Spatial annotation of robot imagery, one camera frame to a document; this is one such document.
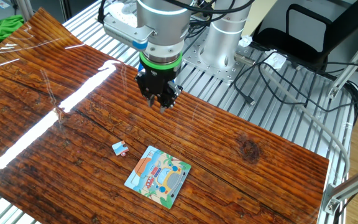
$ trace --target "green ring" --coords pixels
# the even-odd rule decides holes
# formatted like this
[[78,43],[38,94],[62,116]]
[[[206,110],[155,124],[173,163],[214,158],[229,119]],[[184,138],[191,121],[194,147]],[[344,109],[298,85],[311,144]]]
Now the green ring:
[[143,52],[141,52],[140,54],[140,59],[147,65],[149,66],[150,68],[154,68],[154,69],[157,69],[157,70],[168,70],[168,69],[172,69],[172,68],[175,68],[176,66],[180,65],[181,63],[181,52],[180,52],[180,55],[178,57],[178,59],[171,63],[171,64],[168,64],[168,65],[158,65],[158,64],[155,64],[151,61],[149,61],[143,54]]

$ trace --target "wooden table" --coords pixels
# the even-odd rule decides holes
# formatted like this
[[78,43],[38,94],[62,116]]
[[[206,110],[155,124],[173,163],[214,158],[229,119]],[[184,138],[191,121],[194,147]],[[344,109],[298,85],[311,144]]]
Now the wooden table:
[[[1,196],[42,223],[316,222],[327,159],[187,93],[160,114],[132,67],[113,61],[59,107],[108,60],[43,9],[0,45],[0,157],[24,148],[0,170]],[[121,140],[126,157],[111,149]],[[149,145],[192,166],[170,210],[124,186]]]

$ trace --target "chair backrest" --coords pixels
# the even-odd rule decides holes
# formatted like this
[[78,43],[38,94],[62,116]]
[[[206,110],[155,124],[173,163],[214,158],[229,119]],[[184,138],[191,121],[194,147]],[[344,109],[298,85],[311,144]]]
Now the chair backrest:
[[328,25],[324,35],[323,54],[330,53],[346,37],[358,28],[358,1],[346,9],[332,24]]

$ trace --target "white label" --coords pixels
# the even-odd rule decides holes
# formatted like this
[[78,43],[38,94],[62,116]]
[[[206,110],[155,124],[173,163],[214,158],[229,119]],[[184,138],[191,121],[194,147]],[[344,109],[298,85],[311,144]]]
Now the white label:
[[6,9],[7,7],[9,7],[10,5],[8,5],[8,3],[0,0],[0,7],[3,8],[3,9]]

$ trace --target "white cable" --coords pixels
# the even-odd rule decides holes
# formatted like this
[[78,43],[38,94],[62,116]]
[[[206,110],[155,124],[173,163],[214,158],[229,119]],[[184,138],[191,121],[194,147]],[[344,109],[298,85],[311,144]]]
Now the white cable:
[[[289,99],[291,99],[294,103],[300,103],[289,91],[287,91],[284,86],[282,86],[276,79],[269,74],[268,71],[266,71],[264,68],[260,68],[263,75],[268,77],[276,86],[283,91]],[[305,112],[306,115],[308,115],[322,130],[324,130],[331,138],[334,140],[334,142],[337,144],[337,146],[340,148],[343,157],[345,158],[345,173],[344,176],[349,172],[349,169],[351,167],[351,161],[349,159],[349,156],[347,155],[347,151],[345,147],[342,145],[340,140],[323,124],[321,123],[315,116],[313,116],[303,105],[296,105],[299,107],[303,112]]]

